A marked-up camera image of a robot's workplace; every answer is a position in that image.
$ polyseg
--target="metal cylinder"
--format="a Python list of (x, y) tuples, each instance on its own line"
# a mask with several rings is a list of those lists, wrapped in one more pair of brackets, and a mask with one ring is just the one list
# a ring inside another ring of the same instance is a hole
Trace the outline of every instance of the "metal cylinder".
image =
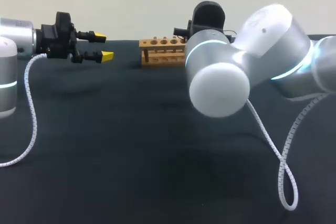
[(0, 119), (16, 109), (17, 47), (14, 41), (0, 37)]
[(36, 32), (29, 21), (0, 18), (0, 36), (15, 41), (19, 58), (31, 58), (36, 51)]

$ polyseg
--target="robot end cap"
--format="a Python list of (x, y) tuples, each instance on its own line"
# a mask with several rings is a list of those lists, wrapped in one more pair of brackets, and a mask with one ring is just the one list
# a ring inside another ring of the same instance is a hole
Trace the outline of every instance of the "robot end cap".
[(6, 118), (6, 117), (12, 115), (15, 112), (15, 110), (16, 110), (16, 107), (12, 108), (11, 110), (0, 112), (0, 119)]
[(17, 55), (17, 47), (14, 41), (0, 37), (0, 57), (11, 57)]
[(200, 70), (189, 88), (193, 106), (212, 118), (223, 118), (239, 111), (249, 93), (246, 74), (236, 65), (224, 62)]

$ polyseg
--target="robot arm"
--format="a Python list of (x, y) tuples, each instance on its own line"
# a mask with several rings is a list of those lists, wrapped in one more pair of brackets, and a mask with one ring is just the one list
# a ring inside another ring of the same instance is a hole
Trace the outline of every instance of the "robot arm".
[(217, 30), (201, 30), (187, 42), (191, 102), (211, 117), (234, 114), (250, 89), (271, 80), (288, 99), (336, 91), (336, 37), (311, 41), (282, 5), (251, 15), (234, 43)]
[(106, 41), (94, 31), (77, 32), (69, 13), (58, 12), (54, 25), (34, 29), (31, 22), (0, 18), (0, 119), (16, 108), (17, 58), (46, 54), (47, 58), (67, 59), (74, 63), (93, 60), (102, 63), (113, 58), (112, 52), (87, 52), (77, 49), (77, 39)]

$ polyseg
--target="black wire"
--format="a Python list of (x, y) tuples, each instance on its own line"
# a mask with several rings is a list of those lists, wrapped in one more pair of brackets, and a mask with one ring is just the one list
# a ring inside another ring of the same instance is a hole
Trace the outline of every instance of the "black wire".
[(235, 35), (237, 35), (237, 33), (236, 33), (235, 31), (233, 31), (233, 30), (223, 30), (223, 31), (231, 31), (231, 32), (233, 32)]

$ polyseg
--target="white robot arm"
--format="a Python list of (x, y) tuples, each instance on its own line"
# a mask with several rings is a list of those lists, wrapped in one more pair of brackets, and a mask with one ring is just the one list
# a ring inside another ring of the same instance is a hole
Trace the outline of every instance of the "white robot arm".
[(336, 91), (336, 37), (310, 40), (279, 4), (251, 15), (234, 43), (220, 31), (201, 30), (185, 53), (191, 102), (210, 117), (234, 114), (266, 80), (292, 100)]

